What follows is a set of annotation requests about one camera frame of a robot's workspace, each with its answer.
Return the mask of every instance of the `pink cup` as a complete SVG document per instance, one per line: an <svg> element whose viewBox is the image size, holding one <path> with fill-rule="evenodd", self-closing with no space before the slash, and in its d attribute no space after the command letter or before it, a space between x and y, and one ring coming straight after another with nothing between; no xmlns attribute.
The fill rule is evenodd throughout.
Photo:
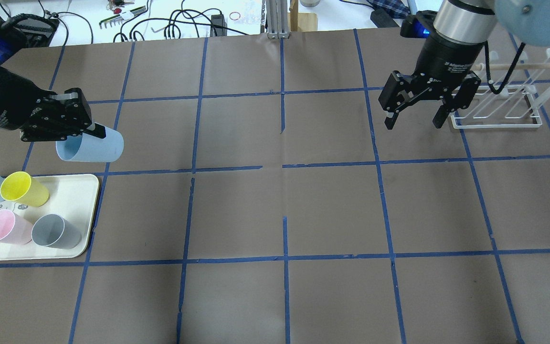
<svg viewBox="0 0 550 344"><path fill-rule="evenodd" d="M7 209L0 210L0 242L22 245L31 241L33 224Z"/></svg>

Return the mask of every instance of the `pink ring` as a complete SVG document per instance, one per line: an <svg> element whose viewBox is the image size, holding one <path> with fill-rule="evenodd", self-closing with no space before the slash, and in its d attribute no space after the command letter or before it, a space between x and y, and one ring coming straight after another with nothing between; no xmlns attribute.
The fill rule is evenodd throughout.
<svg viewBox="0 0 550 344"><path fill-rule="evenodd" d="M239 17L233 18L234 13L237 13ZM239 20L241 18L241 14L238 13L237 11L234 11L234 12L231 12L231 14L229 14L229 18L231 18L231 20Z"/></svg>

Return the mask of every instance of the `yellow cup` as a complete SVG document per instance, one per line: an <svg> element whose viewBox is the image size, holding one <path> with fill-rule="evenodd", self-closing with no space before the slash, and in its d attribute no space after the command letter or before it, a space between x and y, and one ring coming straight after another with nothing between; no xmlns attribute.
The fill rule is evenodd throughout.
<svg viewBox="0 0 550 344"><path fill-rule="evenodd" d="M27 172L14 172L7 176L0 188L4 200L18 202L32 207L46 203L50 192Z"/></svg>

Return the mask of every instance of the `tray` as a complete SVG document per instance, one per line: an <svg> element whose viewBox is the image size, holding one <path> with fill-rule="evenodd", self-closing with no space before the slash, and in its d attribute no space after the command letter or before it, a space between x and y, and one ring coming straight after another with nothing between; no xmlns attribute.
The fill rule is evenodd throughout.
<svg viewBox="0 0 550 344"><path fill-rule="evenodd" d="M33 241L24 245L0 243L0 260L73 258L88 246L90 228L99 194L99 179L93 174L35 177L50 191L50 199L41 207L29 207L10 201L0 202L0 209L9 209L34 224L46 214L59 214L82 233L78 245L71 249L38 246Z"/></svg>

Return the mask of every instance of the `blue plaid cloth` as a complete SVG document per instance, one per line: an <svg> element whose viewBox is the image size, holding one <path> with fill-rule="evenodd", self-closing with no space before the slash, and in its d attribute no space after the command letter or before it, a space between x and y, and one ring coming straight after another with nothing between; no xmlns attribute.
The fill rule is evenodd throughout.
<svg viewBox="0 0 550 344"><path fill-rule="evenodd" d="M406 7L400 0L366 0L373 7L381 7L392 18L404 19L411 14L409 7Z"/></svg>

